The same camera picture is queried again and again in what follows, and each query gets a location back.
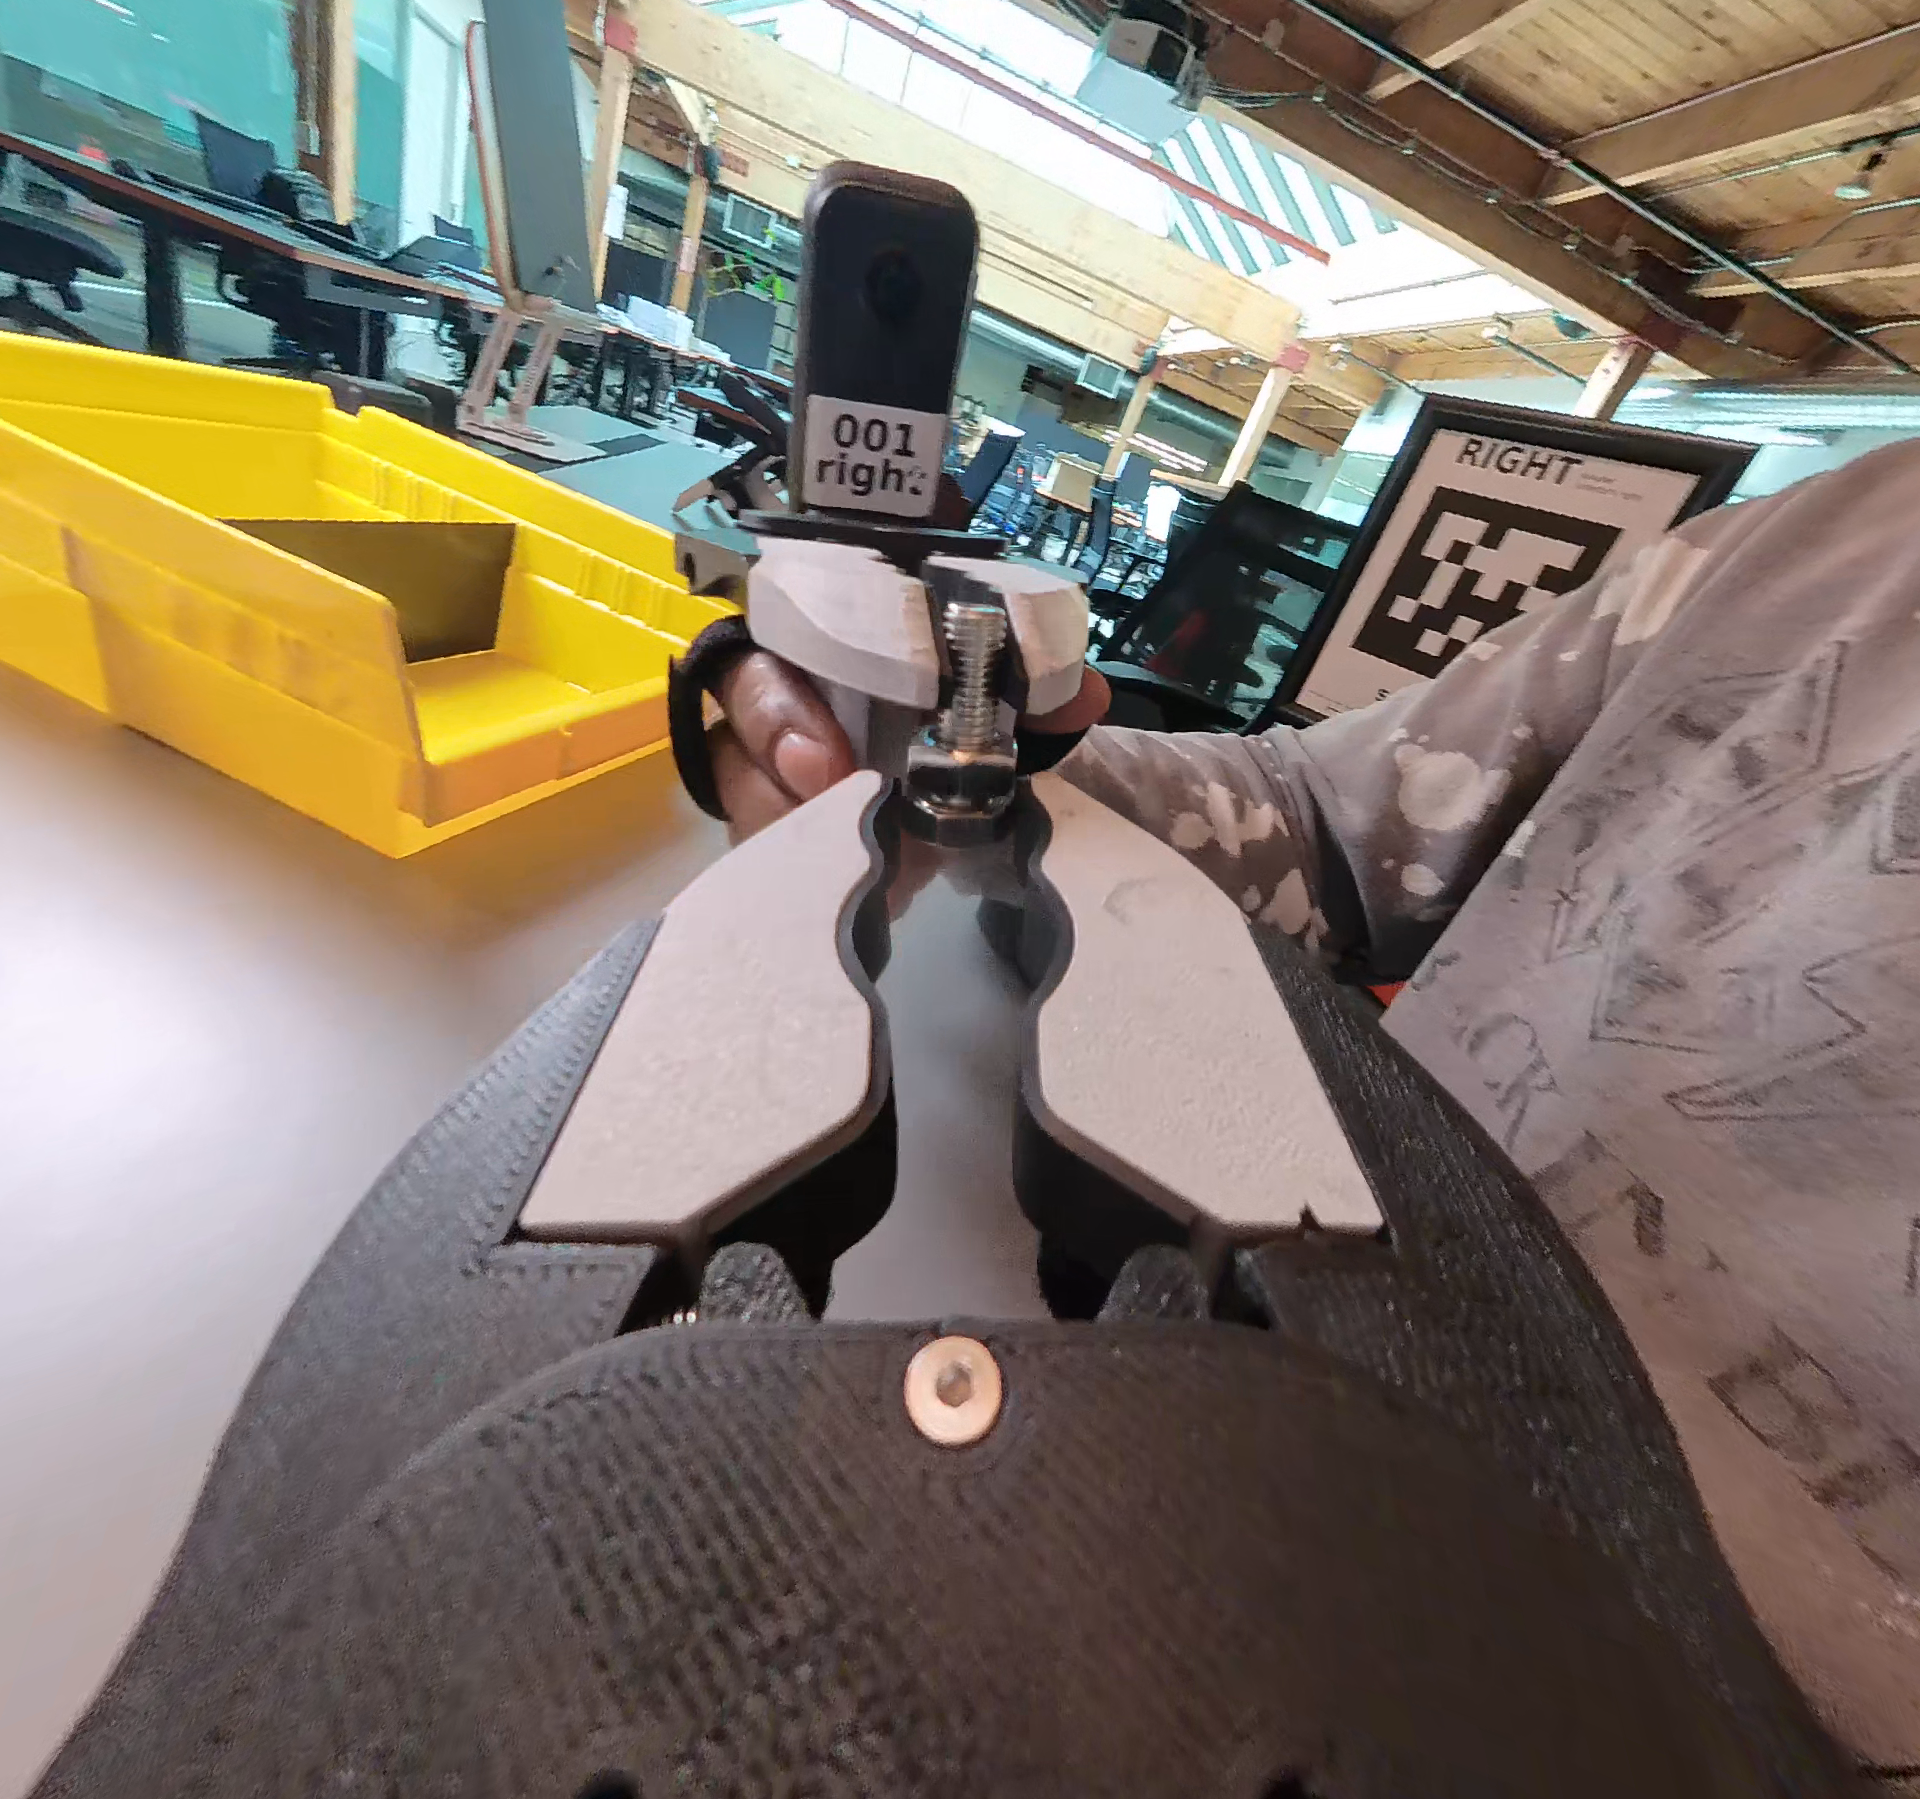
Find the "person's right forearm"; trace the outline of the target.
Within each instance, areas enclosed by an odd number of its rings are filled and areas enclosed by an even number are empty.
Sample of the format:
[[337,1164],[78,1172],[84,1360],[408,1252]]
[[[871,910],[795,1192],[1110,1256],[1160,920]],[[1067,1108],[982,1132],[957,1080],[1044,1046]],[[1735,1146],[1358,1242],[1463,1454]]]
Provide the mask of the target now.
[[1304,730],[1095,728],[1057,776],[1367,986],[1410,978],[1708,566],[1700,516],[1441,676]]

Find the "grey splattered sweatshirt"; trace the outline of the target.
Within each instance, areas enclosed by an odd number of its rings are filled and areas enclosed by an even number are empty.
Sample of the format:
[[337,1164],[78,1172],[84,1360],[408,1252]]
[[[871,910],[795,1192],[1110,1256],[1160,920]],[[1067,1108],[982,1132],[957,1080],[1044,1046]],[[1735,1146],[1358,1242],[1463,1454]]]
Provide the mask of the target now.
[[1917,1796],[1917,443],[1383,708],[1453,922],[1389,1024],[1535,1182],[1785,1664]]

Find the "black mesh chair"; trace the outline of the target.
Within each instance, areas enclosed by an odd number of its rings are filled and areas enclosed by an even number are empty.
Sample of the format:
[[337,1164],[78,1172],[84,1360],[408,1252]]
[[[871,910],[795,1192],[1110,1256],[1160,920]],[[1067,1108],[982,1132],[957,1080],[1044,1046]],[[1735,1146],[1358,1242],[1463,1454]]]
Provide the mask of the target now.
[[1308,642],[1358,538],[1243,483],[1172,530],[1158,580],[1116,616],[1090,664],[1108,686],[1103,722],[1156,734],[1303,730]]

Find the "silver hex bolt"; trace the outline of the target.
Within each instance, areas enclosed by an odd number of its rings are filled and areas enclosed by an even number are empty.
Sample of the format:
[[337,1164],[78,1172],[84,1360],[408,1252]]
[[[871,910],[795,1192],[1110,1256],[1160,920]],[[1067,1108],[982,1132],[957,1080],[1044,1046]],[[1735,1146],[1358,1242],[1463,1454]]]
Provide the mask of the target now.
[[[946,704],[934,712],[930,724],[939,724],[948,738],[967,746],[982,744],[992,734],[1014,740],[1014,734],[1001,724],[999,694],[1006,652],[1006,614],[991,602],[946,602],[940,632],[948,654],[951,686]],[[1016,788],[1018,778],[1012,794],[967,804],[916,798],[903,780],[903,830],[946,852],[991,846],[1005,834]]]

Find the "black office chair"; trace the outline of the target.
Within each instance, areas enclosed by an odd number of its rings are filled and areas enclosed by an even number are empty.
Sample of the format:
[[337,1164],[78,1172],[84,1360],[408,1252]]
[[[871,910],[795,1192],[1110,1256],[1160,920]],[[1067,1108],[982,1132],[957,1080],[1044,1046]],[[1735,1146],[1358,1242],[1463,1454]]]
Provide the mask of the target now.
[[103,349],[106,343],[81,325],[83,277],[122,281],[122,261],[64,223],[3,207],[3,277],[12,291],[3,299],[3,323],[14,331]]
[[[229,211],[248,221],[299,225],[299,199],[276,165],[274,147],[235,133],[206,111],[195,111],[195,129],[204,157],[204,189]],[[270,355],[291,369],[314,371],[325,359],[325,327],[307,295],[299,263],[270,253],[223,243],[215,275],[224,293],[252,317],[270,325]]]

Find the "person's right hand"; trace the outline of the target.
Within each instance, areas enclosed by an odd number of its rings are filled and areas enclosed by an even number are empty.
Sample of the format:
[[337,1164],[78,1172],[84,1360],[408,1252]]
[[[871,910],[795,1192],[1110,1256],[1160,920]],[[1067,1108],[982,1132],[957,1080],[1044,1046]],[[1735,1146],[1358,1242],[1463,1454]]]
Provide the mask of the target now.
[[[1118,736],[1096,732],[1110,706],[1108,680],[1089,664],[1067,708],[1029,716],[1018,722],[1018,732],[1059,738],[1081,734],[1075,754],[1061,766],[1062,776],[1137,818],[1142,778],[1125,776],[1121,762],[1127,754]],[[725,678],[716,710],[706,750],[733,848],[859,770],[848,734],[812,682],[773,656],[747,656]]]

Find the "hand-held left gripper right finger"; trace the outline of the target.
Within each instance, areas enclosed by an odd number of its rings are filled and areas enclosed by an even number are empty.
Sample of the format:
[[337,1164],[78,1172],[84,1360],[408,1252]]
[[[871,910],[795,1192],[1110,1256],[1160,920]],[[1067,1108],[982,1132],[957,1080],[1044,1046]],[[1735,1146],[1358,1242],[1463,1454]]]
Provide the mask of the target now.
[[1014,1188],[1044,1240],[1371,1240],[1379,1194],[1239,906],[1081,788],[1027,782]]

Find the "ceiling projector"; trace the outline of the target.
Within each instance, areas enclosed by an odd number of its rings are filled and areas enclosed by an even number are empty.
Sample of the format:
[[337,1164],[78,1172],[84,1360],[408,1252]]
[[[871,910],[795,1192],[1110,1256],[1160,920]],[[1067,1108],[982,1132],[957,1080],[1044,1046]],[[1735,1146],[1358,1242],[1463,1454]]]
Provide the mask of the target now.
[[1118,0],[1072,101],[1133,141],[1165,147],[1198,115],[1210,47],[1213,29],[1189,0]]

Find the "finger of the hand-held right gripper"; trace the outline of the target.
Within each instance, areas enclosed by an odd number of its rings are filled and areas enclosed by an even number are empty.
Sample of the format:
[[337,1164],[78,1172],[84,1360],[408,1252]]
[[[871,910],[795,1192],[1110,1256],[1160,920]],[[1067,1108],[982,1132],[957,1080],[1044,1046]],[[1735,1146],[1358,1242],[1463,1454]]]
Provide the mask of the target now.
[[768,540],[748,572],[757,648],[857,696],[934,708],[944,656],[925,582],[871,548]]
[[1009,676],[1001,698],[1018,712],[1061,712],[1081,694],[1089,664],[1087,590],[1048,564],[930,560],[929,586],[942,602],[994,598],[1006,614]]

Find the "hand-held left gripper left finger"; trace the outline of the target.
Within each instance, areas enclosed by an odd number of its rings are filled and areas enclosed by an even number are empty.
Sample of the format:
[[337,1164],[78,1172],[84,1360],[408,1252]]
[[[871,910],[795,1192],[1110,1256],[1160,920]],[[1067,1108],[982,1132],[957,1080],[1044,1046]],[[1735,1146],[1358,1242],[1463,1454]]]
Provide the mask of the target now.
[[736,1242],[830,1284],[898,1182],[876,834],[857,772],[712,862],[662,912],[516,1218],[696,1274]]

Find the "silver hex nut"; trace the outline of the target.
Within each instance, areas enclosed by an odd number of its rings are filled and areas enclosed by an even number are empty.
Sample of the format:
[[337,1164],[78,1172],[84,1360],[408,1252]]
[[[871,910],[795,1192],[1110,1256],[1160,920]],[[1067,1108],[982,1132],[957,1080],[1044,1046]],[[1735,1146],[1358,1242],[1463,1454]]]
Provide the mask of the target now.
[[939,724],[921,728],[907,746],[905,786],[922,800],[982,804],[1012,794],[1018,748],[992,734],[982,744],[959,744]]

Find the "yellow plastic bin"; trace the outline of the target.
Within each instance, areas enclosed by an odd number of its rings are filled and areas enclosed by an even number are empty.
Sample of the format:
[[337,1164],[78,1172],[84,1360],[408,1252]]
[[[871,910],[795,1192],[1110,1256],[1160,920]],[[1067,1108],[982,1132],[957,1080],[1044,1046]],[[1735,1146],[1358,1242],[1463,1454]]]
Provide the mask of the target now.
[[[516,526],[492,654],[239,518]],[[391,858],[668,744],[671,536],[320,385],[3,341],[4,666]]]

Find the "black light flag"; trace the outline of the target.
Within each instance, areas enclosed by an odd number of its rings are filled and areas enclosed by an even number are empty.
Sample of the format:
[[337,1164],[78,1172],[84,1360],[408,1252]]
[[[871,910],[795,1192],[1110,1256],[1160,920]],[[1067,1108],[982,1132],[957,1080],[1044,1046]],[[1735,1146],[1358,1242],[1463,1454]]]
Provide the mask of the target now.
[[479,0],[468,37],[494,275],[594,323],[589,193],[564,0]]

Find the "fiducial marker sign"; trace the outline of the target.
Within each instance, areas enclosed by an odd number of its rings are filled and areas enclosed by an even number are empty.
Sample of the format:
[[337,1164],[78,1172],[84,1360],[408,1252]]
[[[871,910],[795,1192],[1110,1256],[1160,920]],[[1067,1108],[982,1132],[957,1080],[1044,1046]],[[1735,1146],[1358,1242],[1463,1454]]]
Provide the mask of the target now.
[[1724,507],[1758,449],[1723,435],[1424,397],[1264,724],[1367,708]]

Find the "wooden table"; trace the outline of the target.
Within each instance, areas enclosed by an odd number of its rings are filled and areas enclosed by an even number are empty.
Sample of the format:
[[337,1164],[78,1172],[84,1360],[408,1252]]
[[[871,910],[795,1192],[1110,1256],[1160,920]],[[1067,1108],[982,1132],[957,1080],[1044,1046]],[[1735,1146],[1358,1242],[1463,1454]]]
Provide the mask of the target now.
[[[424,259],[382,259],[352,229],[310,223],[304,201],[323,199],[309,179],[282,175],[299,199],[299,225],[252,223],[229,211],[204,187],[150,175],[101,151],[76,153],[4,133],[4,205],[87,233],[143,279],[143,353],[204,365],[247,365],[279,373],[344,373],[382,381],[397,321],[440,327],[452,377],[468,381],[483,327],[502,313],[488,277]],[[273,327],[237,305],[219,281],[223,243],[252,247],[299,263],[307,299],[325,327],[325,359],[314,371],[291,369],[270,353]],[[84,313],[114,281],[81,277]]]

